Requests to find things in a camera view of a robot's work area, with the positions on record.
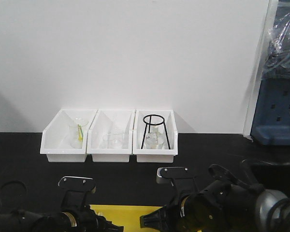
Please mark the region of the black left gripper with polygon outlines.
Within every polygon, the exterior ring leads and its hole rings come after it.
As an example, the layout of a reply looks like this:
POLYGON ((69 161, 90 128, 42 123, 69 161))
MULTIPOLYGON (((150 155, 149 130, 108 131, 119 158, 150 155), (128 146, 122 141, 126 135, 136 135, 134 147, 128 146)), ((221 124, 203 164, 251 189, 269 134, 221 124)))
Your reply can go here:
POLYGON ((11 180, 0 187, 0 232, 122 232, 99 216, 87 204, 87 196, 96 191, 91 177, 64 176, 58 187, 65 190, 60 211, 34 213, 21 209, 27 196, 26 185, 11 180))

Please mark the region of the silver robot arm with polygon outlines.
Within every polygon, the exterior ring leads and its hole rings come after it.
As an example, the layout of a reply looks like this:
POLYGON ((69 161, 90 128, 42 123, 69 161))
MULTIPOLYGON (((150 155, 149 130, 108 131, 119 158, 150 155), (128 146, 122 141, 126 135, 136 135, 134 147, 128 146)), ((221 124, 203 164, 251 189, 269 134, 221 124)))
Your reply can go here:
MULTIPOLYGON (((212 164, 213 182, 198 189, 196 177, 186 167, 160 167, 159 183, 176 191, 168 205, 140 216, 140 228, 159 232, 290 232, 290 198, 258 182, 245 183, 224 167, 212 164)), ((122 232, 86 204, 96 189, 89 177, 64 176, 58 186, 65 190, 60 210, 34 213, 21 209, 27 192, 20 181, 0 188, 0 232, 122 232)))

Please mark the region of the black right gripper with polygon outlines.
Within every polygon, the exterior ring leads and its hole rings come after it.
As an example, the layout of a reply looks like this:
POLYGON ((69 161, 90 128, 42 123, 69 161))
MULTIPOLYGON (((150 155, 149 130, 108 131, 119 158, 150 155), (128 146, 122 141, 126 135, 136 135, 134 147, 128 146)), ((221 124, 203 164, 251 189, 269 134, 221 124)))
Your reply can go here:
POLYGON ((256 203, 262 184, 248 184, 224 167, 212 164, 214 181, 198 191, 196 175, 188 167, 159 167, 157 183, 175 190, 173 206, 163 206, 140 216, 140 228, 174 229, 176 232, 256 232, 256 203))

